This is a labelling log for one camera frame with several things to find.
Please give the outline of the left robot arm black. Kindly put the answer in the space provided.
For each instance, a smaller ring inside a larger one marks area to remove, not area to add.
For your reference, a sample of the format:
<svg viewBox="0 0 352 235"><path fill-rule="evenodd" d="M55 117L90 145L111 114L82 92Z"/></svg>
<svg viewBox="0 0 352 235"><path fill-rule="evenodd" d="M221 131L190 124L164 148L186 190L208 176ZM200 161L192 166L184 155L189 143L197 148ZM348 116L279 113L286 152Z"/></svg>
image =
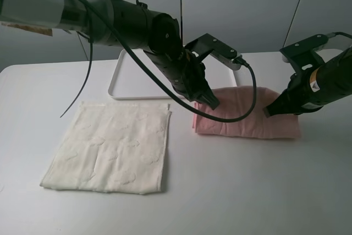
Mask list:
<svg viewBox="0 0 352 235"><path fill-rule="evenodd" d="M188 101L219 105L205 78L205 67L182 44L179 23L145 3L125 0L1 0L1 21L39 28L76 31L91 44L143 50L171 83L167 94Z"/></svg>

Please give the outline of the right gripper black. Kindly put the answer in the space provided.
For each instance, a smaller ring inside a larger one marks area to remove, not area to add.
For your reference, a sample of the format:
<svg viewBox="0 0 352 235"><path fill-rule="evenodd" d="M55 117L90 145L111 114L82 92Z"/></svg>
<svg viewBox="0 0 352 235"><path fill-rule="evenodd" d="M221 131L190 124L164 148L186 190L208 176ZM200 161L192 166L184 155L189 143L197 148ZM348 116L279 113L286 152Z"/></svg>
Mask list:
<svg viewBox="0 0 352 235"><path fill-rule="evenodd" d="M263 111L266 117L278 114L316 112L323 106L351 95L351 50L330 59L301 78L290 81L281 94Z"/></svg>

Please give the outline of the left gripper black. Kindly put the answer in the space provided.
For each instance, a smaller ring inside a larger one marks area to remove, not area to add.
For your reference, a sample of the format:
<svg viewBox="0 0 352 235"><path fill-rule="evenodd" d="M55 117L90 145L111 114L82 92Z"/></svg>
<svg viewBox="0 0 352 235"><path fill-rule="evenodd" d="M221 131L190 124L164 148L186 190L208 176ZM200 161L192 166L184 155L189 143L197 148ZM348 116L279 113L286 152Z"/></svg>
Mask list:
<svg viewBox="0 0 352 235"><path fill-rule="evenodd" d="M219 99L215 97L205 78L205 66L182 45L171 45L162 51L144 53L171 83L174 91L190 102L206 104L215 110Z"/></svg>

